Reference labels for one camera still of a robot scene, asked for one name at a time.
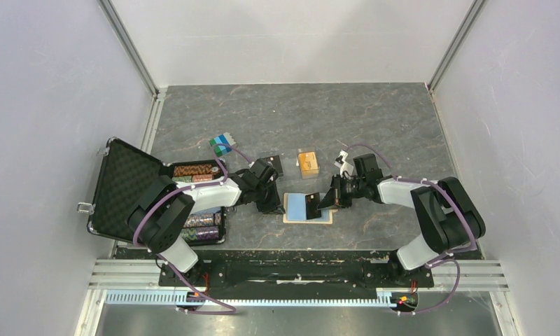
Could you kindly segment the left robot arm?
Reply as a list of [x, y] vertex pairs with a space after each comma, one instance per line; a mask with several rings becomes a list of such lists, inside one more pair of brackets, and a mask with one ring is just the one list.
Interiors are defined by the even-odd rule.
[[202, 183], [177, 183], [159, 176], [132, 206], [126, 224], [133, 231], [132, 243], [142, 244], [176, 269], [186, 285], [197, 284], [203, 266], [196, 252], [181, 237], [190, 215], [219, 207], [254, 203], [259, 212], [283, 212], [277, 190], [278, 171], [259, 158], [247, 169]]

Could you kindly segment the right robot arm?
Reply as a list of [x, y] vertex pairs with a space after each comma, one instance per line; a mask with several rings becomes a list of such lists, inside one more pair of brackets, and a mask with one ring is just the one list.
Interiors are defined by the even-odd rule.
[[486, 232], [484, 221], [461, 182], [453, 176], [438, 181], [387, 176], [375, 154], [360, 155], [352, 163], [342, 151], [339, 173], [316, 202], [318, 210], [345, 209], [354, 200], [398, 205], [414, 210], [420, 234], [389, 256], [387, 274], [397, 285], [408, 284], [422, 267], [432, 267], [455, 253], [474, 251]]

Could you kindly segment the clear acrylic card stand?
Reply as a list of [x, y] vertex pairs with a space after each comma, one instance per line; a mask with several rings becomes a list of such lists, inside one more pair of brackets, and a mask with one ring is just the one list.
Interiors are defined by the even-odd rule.
[[276, 150], [269, 150], [265, 152], [261, 152], [259, 156], [264, 158], [270, 155], [280, 155], [281, 163], [283, 166], [283, 173], [282, 177], [279, 177], [280, 181], [295, 181], [298, 179], [303, 179], [301, 177], [300, 168], [298, 167], [298, 150], [299, 149], [307, 149], [307, 150], [315, 150], [316, 157], [317, 157], [317, 150], [315, 147], [305, 147], [305, 148], [280, 148]]

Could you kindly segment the beige leather card holder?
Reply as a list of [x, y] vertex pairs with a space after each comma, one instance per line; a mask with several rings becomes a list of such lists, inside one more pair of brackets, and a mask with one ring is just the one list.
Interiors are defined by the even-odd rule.
[[283, 196], [283, 207], [285, 214], [283, 215], [283, 223], [285, 224], [333, 224], [333, 215], [337, 209], [323, 209], [321, 217], [307, 219], [305, 194], [302, 193], [285, 193]]

